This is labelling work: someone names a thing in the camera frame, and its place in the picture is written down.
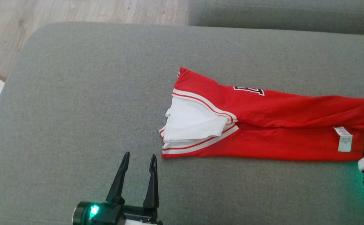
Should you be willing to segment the large grey sofa seat cushion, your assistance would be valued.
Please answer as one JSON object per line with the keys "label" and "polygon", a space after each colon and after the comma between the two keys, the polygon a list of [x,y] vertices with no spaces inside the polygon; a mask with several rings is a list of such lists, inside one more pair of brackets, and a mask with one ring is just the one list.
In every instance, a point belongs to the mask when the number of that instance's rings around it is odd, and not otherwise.
{"label": "large grey sofa seat cushion", "polygon": [[162,159],[180,67],[224,85],[364,98],[364,35],[64,22],[31,35],[0,94],[0,225],[72,225],[125,152],[141,206],[152,154],[165,225],[364,225],[356,162]]}

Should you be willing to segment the red jersey with white sleeves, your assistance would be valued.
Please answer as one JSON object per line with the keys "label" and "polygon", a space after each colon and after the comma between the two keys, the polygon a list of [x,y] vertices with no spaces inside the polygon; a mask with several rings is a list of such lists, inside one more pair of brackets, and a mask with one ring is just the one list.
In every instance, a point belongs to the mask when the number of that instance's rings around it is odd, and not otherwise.
{"label": "red jersey with white sleeves", "polygon": [[364,98],[226,86],[181,67],[159,130],[162,158],[357,161]]}

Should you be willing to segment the small grey sofa seat cushion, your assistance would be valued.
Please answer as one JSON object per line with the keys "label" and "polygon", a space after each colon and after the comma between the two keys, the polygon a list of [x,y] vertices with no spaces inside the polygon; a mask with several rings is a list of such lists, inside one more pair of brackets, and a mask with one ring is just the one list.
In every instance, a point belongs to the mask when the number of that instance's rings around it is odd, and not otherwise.
{"label": "small grey sofa seat cushion", "polygon": [[364,0],[190,0],[188,25],[364,35]]}

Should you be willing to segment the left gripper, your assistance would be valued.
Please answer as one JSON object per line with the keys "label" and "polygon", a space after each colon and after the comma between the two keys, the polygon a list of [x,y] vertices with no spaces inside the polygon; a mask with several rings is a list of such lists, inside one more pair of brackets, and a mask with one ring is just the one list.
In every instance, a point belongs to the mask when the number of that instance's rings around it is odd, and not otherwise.
{"label": "left gripper", "polygon": [[72,225],[163,225],[157,220],[159,208],[157,157],[152,155],[150,179],[143,207],[124,205],[122,191],[128,170],[130,152],[123,156],[106,202],[80,202],[73,213]]}

